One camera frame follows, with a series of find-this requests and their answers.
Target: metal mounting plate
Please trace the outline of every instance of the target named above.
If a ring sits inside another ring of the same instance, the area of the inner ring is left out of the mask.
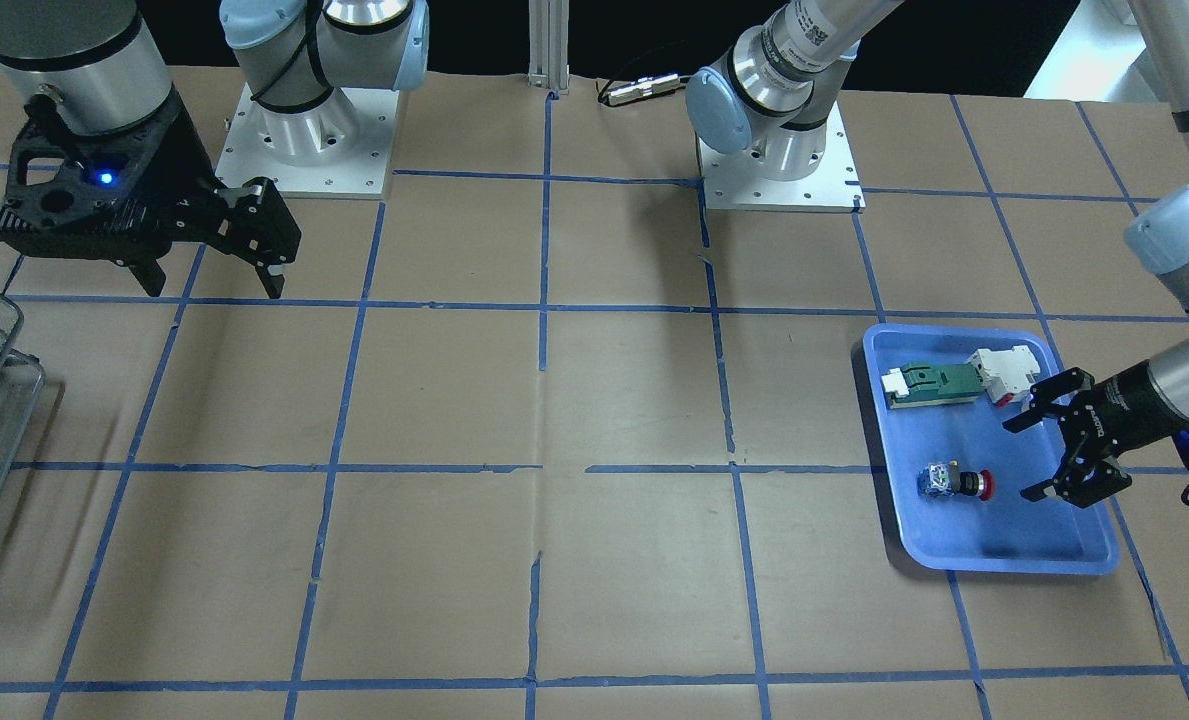
[[[795,213],[851,213],[866,208],[860,191],[851,145],[842,126],[838,106],[830,110],[826,151],[820,165],[798,181],[760,177],[749,151],[722,154],[696,140],[700,173],[705,179],[705,206],[710,210],[786,210]]]
[[[252,113],[252,91],[244,86],[229,120],[216,176],[229,187],[254,177],[269,177],[284,197],[383,197],[389,183],[394,132],[398,127],[400,94],[356,87],[342,90],[358,109],[361,135],[341,158],[323,165],[297,168],[279,162],[265,147]]]

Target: white connector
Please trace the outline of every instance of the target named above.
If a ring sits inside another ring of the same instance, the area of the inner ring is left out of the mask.
[[[968,364],[977,370],[986,393],[999,408],[1023,400],[1039,374],[1038,360],[1024,345],[1011,350],[987,350],[982,347],[968,358]]]
[[[883,392],[895,397],[910,397],[910,384],[905,381],[905,373],[900,368],[887,370],[883,375]]]

